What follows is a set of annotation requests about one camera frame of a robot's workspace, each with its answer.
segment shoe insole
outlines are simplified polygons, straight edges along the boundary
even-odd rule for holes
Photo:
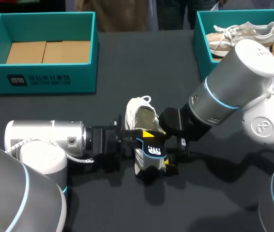
[[[154,112],[148,108],[140,107],[136,113],[135,128],[142,128],[148,131],[160,131],[157,122],[153,122]]]

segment yellow label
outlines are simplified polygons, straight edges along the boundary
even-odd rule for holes
[[[149,132],[142,131],[142,137],[143,138],[149,138],[149,137],[154,137],[154,135],[150,134]]]

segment beige sneaker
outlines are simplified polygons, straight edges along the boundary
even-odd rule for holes
[[[250,22],[220,28],[216,25],[217,33],[207,34],[210,52],[218,57],[224,57],[240,40],[250,39],[272,50],[274,44],[274,22],[268,25],[257,26]]]

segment robot logo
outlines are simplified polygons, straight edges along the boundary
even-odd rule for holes
[[[265,128],[269,127],[269,122],[267,121],[262,121],[261,124],[257,125],[257,133],[261,133]]]
[[[256,135],[260,137],[268,137],[274,131],[273,124],[270,122],[270,120],[264,117],[255,118],[251,123],[251,129]]]

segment cardboard box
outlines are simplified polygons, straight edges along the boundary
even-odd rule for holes
[[[0,14],[0,94],[94,93],[94,12]]]
[[[227,28],[247,21],[255,25],[269,24],[274,21],[274,10],[202,11],[197,13],[193,44],[202,80],[208,76],[221,60],[212,57],[206,35],[215,32],[214,25]]]

